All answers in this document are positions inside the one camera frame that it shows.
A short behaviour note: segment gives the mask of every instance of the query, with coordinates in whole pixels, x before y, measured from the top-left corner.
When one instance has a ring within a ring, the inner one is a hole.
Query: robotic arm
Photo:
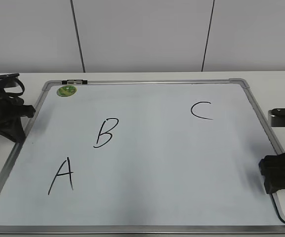
[[[269,111],[272,127],[285,127],[285,109]],[[261,174],[265,176],[266,193],[272,194],[285,189],[285,153],[277,156],[266,156],[259,163]]]
[[[26,138],[20,117],[32,118],[35,114],[34,107],[24,105],[24,100],[19,98],[25,87],[18,76],[19,74],[0,75],[0,135],[13,142],[22,142]],[[16,84],[21,87],[22,92],[5,92],[5,88]]]

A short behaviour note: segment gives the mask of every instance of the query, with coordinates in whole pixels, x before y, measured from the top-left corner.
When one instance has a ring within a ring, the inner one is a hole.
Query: white tabletop surface
[[[19,79],[25,85],[22,96],[26,105],[34,105],[48,80],[182,80],[243,78],[263,113],[273,108],[285,108],[285,72],[196,72],[196,73],[22,73]],[[285,149],[285,128],[274,129]],[[14,143],[0,136],[0,171]]]

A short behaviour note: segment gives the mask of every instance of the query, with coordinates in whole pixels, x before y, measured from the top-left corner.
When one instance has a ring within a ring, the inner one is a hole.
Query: aluminum whiteboard frame
[[[40,108],[51,87],[62,85],[61,80],[51,80],[45,83],[42,88],[35,109],[36,114],[31,118],[25,128],[28,135]],[[252,105],[261,125],[264,128],[275,152],[284,152],[277,140],[273,130],[268,125],[259,105],[255,101],[247,82],[244,79],[214,79],[214,80],[148,80],[148,81],[87,81],[83,84],[82,80],[68,80],[67,84],[74,85],[119,85],[119,84],[239,84],[244,90],[247,99]],[[23,143],[16,143],[11,151],[1,173],[0,173],[0,192],[16,162]],[[285,217],[279,206],[278,197],[273,194],[272,200],[274,208],[277,209],[281,220]],[[285,235],[285,225],[281,226],[0,226],[0,235],[265,235],[280,234]]]

